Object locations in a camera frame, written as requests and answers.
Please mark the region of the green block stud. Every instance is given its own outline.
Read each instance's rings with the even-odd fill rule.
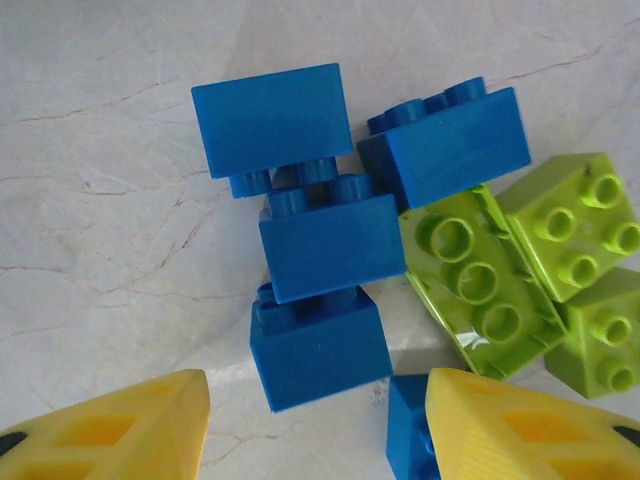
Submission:
[[[471,369],[503,379],[564,326],[485,186],[400,216],[407,275]]]
[[[547,370],[586,398],[640,383],[640,273],[614,268],[558,311],[567,340],[545,355]]]
[[[640,225],[604,153],[552,157],[499,195],[498,203],[557,302],[640,247]]]

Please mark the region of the black tip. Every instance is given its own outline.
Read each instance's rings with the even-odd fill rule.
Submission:
[[[623,426],[613,427],[613,429],[633,443],[636,447],[640,448],[640,430]]]
[[[27,438],[24,432],[11,432],[0,437],[0,457]]]

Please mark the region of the green brick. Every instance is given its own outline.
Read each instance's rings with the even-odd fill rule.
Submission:
[[[551,374],[586,398],[640,383],[640,273],[616,267],[557,307],[568,334],[545,355]]]
[[[564,326],[485,186],[400,216],[407,275],[471,369],[503,379]]]
[[[640,226],[604,153],[552,157],[498,196],[549,296],[564,302],[640,247]]]

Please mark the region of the marble surface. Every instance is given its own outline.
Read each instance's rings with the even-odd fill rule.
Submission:
[[[263,199],[211,180],[189,92],[333,61],[354,139],[392,104],[484,75],[517,88],[536,163],[607,151],[638,207],[636,0],[5,0],[0,428],[196,367],[212,398],[200,478],[392,478],[384,382],[269,412],[247,345]],[[398,372],[457,364],[404,278],[367,290]],[[539,364],[514,381],[578,399]],[[639,401],[594,403],[638,418]]]

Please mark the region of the block stud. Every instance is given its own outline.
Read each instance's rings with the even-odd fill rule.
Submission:
[[[271,282],[265,283],[258,288],[258,300],[261,303],[275,302],[276,297],[273,294],[273,285]]]
[[[513,340],[523,325],[518,309],[506,302],[477,307],[471,322],[478,335],[498,344]]]
[[[447,88],[444,94],[447,97],[447,104],[453,107],[486,95],[487,89],[484,85],[484,79],[476,77]]]
[[[373,197],[371,177],[367,174],[340,175],[330,186],[334,203],[352,203]]]
[[[461,218],[425,217],[416,228],[420,249],[447,263],[469,256],[474,241],[473,229]]]
[[[297,215],[309,210],[309,197],[304,188],[284,188],[268,196],[272,218]]]
[[[622,182],[618,176],[607,173],[588,178],[582,187],[580,198],[590,207],[608,209],[615,207],[623,196]]]
[[[319,158],[296,164],[298,183],[302,185],[314,185],[328,182],[338,176],[338,167],[335,157]]]
[[[449,106],[447,104],[447,97],[444,93],[438,93],[429,98],[425,98],[423,103],[424,109],[428,115],[444,110]]]
[[[260,302],[257,308],[258,321],[265,335],[290,330],[296,323],[296,314],[291,304]]]
[[[632,327],[628,318],[611,311],[598,315],[591,325],[591,335],[610,347],[620,347],[631,337]]]
[[[591,285],[598,276],[598,262],[584,253],[567,252],[559,261],[558,277],[578,288]]]
[[[391,128],[395,128],[400,125],[407,125],[415,122],[422,117],[426,117],[427,110],[425,109],[424,102],[421,99],[416,98],[414,100],[401,103],[400,105],[396,105],[384,112],[384,114],[387,117],[387,121]]]
[[[574,232],[575,216],[568,208],[555,207],[536,214],[536,235],[552,242],[564,242]]]
[[[234,175],[229,178],[233,198],[253,197],[271,191],[269,170]]]
[[[322,295],[322,306],[332,313],[344,312],[353,309],[358,301],[358,292],[355,287],[337,290]]]
[[[604,246],[620,255],[631,255],[640,248],[640,225],[636,222],[612,223],[605,228]]]
[[[496,269],[487,262],[474,260],[454,265],[447,280],[449,289],[470,305],[488,302],[499,286]]]
[[[384,113],[376,115],[375,117],[367,120],[367,126],[369,127],[369,132],[371,133],[371,135],[385,132],[391,128],[389,120]]]
[[[613,392],[625,392],[635,383],[633,370],[613,358],[602,360],[596,370],[598,382]]]

